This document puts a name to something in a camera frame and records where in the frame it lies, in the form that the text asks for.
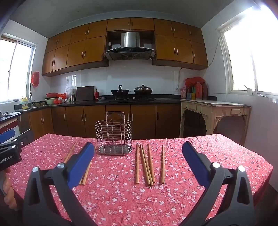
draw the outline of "backsplash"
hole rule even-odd
[[[152,88],[152,94],[180,94],[176,87],[181,88],[186,78],[200,76],[197,70],[181,69],[167,66],[153,66],[152,60],[117,60],[110,61],[109,67],[92,68],[70,72],[51,77],[51,92],[64,93],[67,86],[94,85],[100,95],[111,95],[111,90],[129,89],[142,84]]]

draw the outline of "window frame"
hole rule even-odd
[[[16,38],[14,36],[10,36],[8,34],[3,33],[2,36],[0,37],[0,40],[5,40],[5,41],[10,41],[17,44],[21,44],[21,45],[25,45],[31,48],[31,54],[30,54],[30,59],[29,59],[29,64],[28,64],[28,72],[27,72],[27,81],[26,81],[26,97],[29,97],[29,89],[30,89],[30,85],[31,85],[31,71],[32,71],[32,64],[33,64],[33,58],[34,58],[34,52],[35,52],[35,47],[36,45],[28,42],[26,40],[23,39],[19,39]],[[9,82],[10,82],[10,71],[11,71],[11,66],[12,66],[12,62],[13,62],[13,57],[14,57],[14,52],[13,52],[13,56],[12,56],[12,60],[11,60],[11,64],[10,64],[10,69],[9,69],[9,77],[8,77],[8,87],[7,90],[9,90]],[[0,103],[8,103],[8,102],[12,102],[13,100],[6,100],[6,101],[1,101]]]
[[[260,9],[258,5],[252,6],[249,9]],[[232,73],[232,65],[231,65],[231,59],[230,59],[230,54],[229,54],[229,49],[228,45],[224,36],[224,33],[234,26],[238,25],[240,21],[247,15],[246,11],[243,11],[242,13],[236,15],[232,19],[228,20],[226,23],[222,24],[217,30],[220,33],[219,37],[219,43],[221,47],[221,51],[223,54],[223,60],[224,60],[224,68],[225,68],[225,76],[226,76],[226,91],[229,94],[242,94],[242,95],[247,95],[247,90],[235,90],[234,89],[234,83],[233,83],[233,73]],[[271,93],[271,92],[263,92],[263,91],[258,91],[258,82],[257,82],[257,74],[256,74],[256,68],[255,68],[255,63],[253,60],[252,53],[251,58],[252,58],[252,64],[253,64],[253,71],[254,71],[254,82],[255,82],[255,90],[252,90],[252,93],[254,94],[266,94],[266,95],[272,95],[272,96],[277,96],[278,93]]]

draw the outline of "finger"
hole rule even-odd
[[[8,193],[10,187],[11,187],[11,181],[10,181],[9,177],[6,175],[6,178],[5,178],[4,183],[3,183],[4,192]]]
[[[10,169],[10,168],[7,168],[7,169],[5,169],[5,172],[6,172],[6,173],[10,173],[10,172],[11,172],[11,169]]]
[[[4,201],[7,205],[10,205],[12,199],[14,197],[14,190],[12,188],[9,189],[8,193],[4,197]]]
[[[9,205],[10,209],[15,209],[16,208],[16,199],[12,198],[12,200],[10,201],[10,205]]]

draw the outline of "hanging red bag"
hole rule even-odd
[[[31,84],[33,87],[37,87],[39,84],[39,72],[33,72],[31,75]]]

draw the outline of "tablecloth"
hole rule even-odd
[[[86,142],[96,146],[96,139],[47,134],[23,148],[22,161],[11,167],[13,188],[23,197],[30,171],[55,167],[63,162],[72,145],[77,142],[74,153],[78,153]],[[208,159],[223,167],[246,168],[252,193],[255,194],[269,179],[272,166],[260,155],[238,145],[220,134],[208,136],[133,140],[133,150],[125,156],[104,156],[98,151],[92,159],[85,186],[73,188],[83,208],[98,225],[178,225],[197,203],[204,187],[196,181],[182,155],[182,144],[190,141],[195,149]],[[156,183],[146,187],[142,165],[140,183],[135,184],[135,147],[150,144],[153,156]],[[161,147],[165,146],[165,184],[160,184]],[[211,210],[213,217],[222,201],[226,186]],[[68,215],[61,204],[55,188],[51,187],[55,202],[64,218]]]

